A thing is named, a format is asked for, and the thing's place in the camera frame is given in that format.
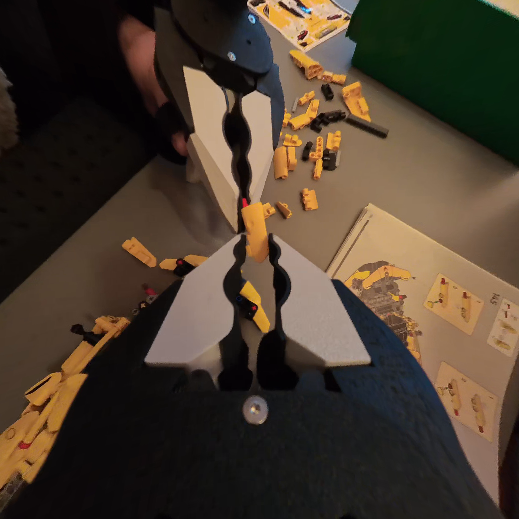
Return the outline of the person's left hand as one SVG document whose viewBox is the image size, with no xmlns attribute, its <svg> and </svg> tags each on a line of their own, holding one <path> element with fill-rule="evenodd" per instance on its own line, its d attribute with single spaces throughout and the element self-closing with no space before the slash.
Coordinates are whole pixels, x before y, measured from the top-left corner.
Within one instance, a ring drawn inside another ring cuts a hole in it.
<svg viewBox="0 0 519 519">
<path fill-rule="evenodd" d="M 117 38 L 129 74 L 146 111 L 156 119 L 168 98 L 155 71 L 156 32 L 150 5 L 121 3 L 117 6 Z"/>
</svg>

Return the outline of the pile of yellow black bricks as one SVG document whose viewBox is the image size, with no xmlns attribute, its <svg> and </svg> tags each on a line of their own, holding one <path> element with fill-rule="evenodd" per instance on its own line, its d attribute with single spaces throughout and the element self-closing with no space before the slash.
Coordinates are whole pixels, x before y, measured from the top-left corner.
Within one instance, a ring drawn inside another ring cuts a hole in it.
<svg viewBox="0 0 519 519">
<path fill-rule="evenodd" d="M 292 50 L 291 59 L 299 67 L 307 80 L 317 78 L 322 82 L 321 93 L 326 101 L 333 100 L 334 92 L 331 84 L 343 85 L 346 75 L 334 74 L 324 70 L 321 64 L 305 53 Z M 320 135 L 322 127 L 338 121 L 345 121 L 347 114 L 352 113 L 367 121 L 371 121 L 368 114 L 368 106 L 361 94 L 360 82 L 343 87 L 342 98 L 347 105 L 348 112 L 340 109 L 319 112 L 320 101 L 315 97 L 315 91 L 309 91 L 298 98 L 295 106 L 307 106 L 306 111 L 297 116 L 292 116 L 287 110 L 284 111 L 282 127 L 290 127 L 293 131 L 309 127 L 318 134 L 313 141 L 308 141 L 302 149 L 301 160 L 310 161 L 314 164 L 312 178 L 319 180 L 322 171 L 333 171 L 339 162 L 341 147 L 341 131 L 329 132 L 326 139 Z M 296 148 L 302 145 L 302 140 L 297 134 L 286 133 L 283 143 L 274 152 L 274 174 L 276 179 L 287 179 L 288 173 L 294 171 L 297 165 Z"/>
</svg>

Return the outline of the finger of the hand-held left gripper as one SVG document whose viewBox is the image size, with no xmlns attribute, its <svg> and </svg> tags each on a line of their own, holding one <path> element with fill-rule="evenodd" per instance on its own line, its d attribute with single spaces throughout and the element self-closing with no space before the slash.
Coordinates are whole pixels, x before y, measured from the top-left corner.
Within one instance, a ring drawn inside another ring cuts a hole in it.
<svg viewBox="0 0 519 519">
<path fill-rule="evenodd" d="M 238 99 L 238 204 L 254 204 L 262 197 L 274 155 L 271 102 L 258 91 Z"/>
<path fill-rule="evenodd" d="M 239 233 L 237 154 L 225 135 L 228 96 L 204 71 L 183 67 L 194 131 L 190 134 L 188 177 L 204 185 L 234 234 Z"/>
</svg>

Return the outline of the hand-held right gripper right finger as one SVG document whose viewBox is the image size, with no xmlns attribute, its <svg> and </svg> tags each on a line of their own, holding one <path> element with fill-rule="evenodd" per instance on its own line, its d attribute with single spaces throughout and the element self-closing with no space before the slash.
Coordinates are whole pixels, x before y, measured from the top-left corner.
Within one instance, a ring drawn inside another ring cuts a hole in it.
<svg viewBox="0 0 519 519">
<path fill-rule="evenodd" d="M 275 234 L 269 235 L 269 261 L 284 362 L 293 370 L 369 365 L 370 354 L 328 275 Z"/>
</svg>

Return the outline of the yellow toy car model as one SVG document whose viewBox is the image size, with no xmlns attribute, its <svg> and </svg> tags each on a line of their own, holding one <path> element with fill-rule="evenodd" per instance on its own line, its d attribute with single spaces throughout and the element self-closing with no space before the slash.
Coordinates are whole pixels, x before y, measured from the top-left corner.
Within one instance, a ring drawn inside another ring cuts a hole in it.
<svg viewBox="0 0 519 519">
<path fill-rule="evenodd" d="M 1 433 L 1 494 L 17 484 L 30 484 L 44 466 L 68 411 L 88 378 L 86 368 L 130 324 L 125 317 L 104 315 L 91 330 L 76 324 L 81 342 L 62 363 L 25 393 L 20 417 Z"/>
</svg>

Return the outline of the green plastic bin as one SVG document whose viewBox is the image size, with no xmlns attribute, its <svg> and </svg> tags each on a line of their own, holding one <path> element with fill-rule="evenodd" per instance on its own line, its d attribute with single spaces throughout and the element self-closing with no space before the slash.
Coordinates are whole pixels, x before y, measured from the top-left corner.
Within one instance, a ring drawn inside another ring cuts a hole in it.
<svg viewBox="0 0 519 519">
<path fill-rule="evenodd" d="M 358 1 L 352 65 L 518 165 L 518 16 L 488 1 Z"/>
</svg>

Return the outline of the yellow panel with black pins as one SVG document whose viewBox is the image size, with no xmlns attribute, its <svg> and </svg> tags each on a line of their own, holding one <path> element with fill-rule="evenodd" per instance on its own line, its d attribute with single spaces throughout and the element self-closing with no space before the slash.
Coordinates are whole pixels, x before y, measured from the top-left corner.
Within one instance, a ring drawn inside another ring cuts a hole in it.
<svg viewBox="0 0 519 519">
<path fill-rule="evenodd" d="M 190 254 L 180 258 L 166 258 L 159 263 L 159 267 L 162 270 L 171 271 L 178 278 L 184 278 L 206 260 L 206 256 Z"/>
</svg>

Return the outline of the black long beam brick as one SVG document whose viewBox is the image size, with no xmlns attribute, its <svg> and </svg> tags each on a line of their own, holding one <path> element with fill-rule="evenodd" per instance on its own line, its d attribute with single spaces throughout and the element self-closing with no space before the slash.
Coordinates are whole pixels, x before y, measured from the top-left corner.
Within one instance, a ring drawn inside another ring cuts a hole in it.
<svg viewBox="0 0 519 519">
<path fill-rule="evenodd" d="M 362 131 L 365 131 L 381 139 L 385 139 L 389 133 L 388 129 L 379 126 L 371 121 L 367 121 L 363 118 L 360 118 L 352 113 L 347 114 L 345 121 L 351 126 L 361 129 Z"/>
</svg>

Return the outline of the yellow long panel brick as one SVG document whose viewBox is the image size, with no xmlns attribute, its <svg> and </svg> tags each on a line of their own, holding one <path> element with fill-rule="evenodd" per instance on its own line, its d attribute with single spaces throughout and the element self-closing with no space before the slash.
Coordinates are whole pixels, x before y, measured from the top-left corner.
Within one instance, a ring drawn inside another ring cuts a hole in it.
<svg viewBox="0 0 519 519">
<path fill-rule="evenodd" d="M 157 266 L 157 258 L 135 237 L 125 240 L 122 248 L 150 268 Z"/>
</svg>

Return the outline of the open instruction booklet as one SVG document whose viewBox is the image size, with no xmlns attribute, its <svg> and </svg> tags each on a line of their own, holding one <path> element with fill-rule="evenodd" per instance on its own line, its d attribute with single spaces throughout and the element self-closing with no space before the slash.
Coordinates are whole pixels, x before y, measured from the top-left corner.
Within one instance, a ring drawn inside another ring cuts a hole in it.
<svg viewBox="0 0 519 519">
<path fill-rule="evenodd" d="M 328 267 L 399 337 L 499 502 L 518 415 L 518 289 L 373 204 Z"/>
</svg>

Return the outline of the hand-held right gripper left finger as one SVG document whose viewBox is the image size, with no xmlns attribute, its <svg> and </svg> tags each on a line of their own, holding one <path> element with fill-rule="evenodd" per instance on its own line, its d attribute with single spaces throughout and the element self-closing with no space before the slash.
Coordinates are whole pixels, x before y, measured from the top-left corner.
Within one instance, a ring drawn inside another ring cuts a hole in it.
<svg viewBox="0 0 519 519">
<path fill-rule="evenodd" d="M 246 237 L 236 235 L 187 274 L 146 354 L 152 367 L 221 370 L 220 342 L 230 334 L 234 308 L 224 291 L 224 279 L 244 252 Z"/>
</svg>

